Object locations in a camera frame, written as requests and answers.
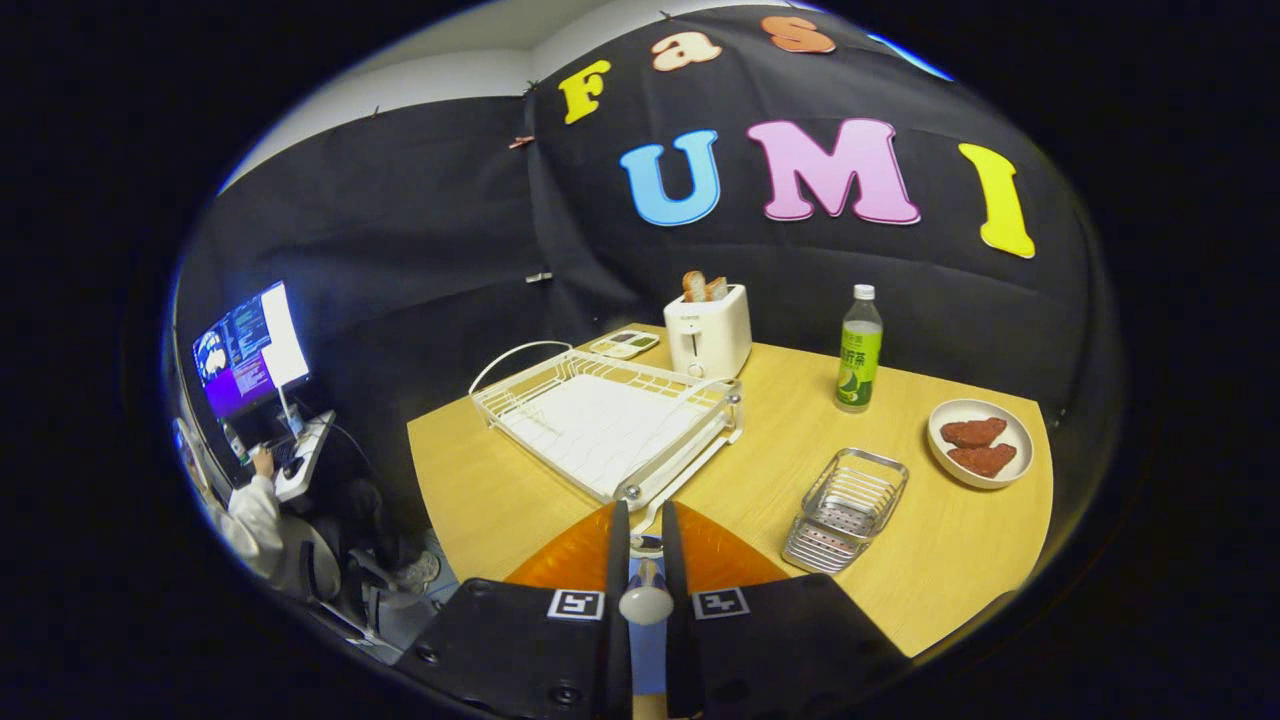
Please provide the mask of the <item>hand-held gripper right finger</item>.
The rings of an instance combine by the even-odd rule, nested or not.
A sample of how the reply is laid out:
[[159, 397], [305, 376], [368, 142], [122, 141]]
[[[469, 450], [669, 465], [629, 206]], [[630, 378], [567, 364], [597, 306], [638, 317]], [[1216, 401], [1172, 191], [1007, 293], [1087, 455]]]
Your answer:
[[662, 524], [671, 717], [859, 719], [913, 667], [832, 577], [791, 577], [676, 501]]

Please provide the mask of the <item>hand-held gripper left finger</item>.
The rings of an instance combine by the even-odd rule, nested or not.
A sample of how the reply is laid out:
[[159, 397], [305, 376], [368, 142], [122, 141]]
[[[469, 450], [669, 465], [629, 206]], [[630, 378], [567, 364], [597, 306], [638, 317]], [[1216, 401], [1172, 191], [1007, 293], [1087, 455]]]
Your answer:
[[504, 580], [470, 578], [396, 673], [454, 719], [628, 719], [628, 624], [620, 612], [630, 530], [622, 502], [544, 544]]

